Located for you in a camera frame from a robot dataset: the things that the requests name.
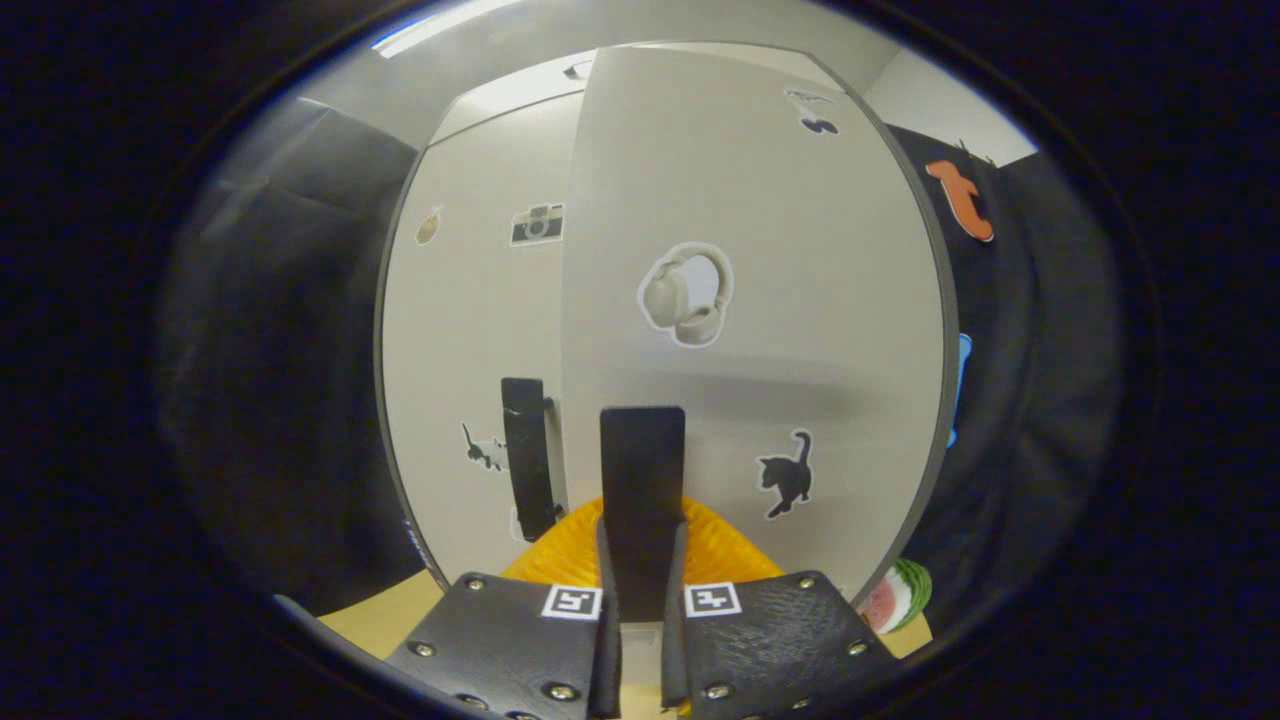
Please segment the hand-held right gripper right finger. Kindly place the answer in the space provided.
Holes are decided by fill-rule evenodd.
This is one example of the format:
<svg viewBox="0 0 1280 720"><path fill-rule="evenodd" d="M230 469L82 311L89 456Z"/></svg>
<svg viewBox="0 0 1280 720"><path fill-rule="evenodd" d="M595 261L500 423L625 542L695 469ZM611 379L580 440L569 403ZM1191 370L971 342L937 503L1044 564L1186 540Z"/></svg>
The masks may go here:
<svg viewBox="0 0 1280 720"><path fill-rule="evenodd" d="M899 660L826 574L782 571L692 498L666 592L663 703L682 719L854 715Z"/></svg>

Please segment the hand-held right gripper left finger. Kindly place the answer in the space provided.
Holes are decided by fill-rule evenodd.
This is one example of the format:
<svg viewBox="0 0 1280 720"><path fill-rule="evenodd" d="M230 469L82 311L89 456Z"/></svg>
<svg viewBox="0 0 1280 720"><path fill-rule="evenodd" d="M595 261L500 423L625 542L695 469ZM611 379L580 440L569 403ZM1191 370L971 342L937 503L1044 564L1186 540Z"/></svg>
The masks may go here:
<svg viewBox="0 0 1280 720"><path fill-rule="evenodd" d="M466 571L388 662L500 719L617 719L621 637L604 502L553 525L504 571Z"/></svg>

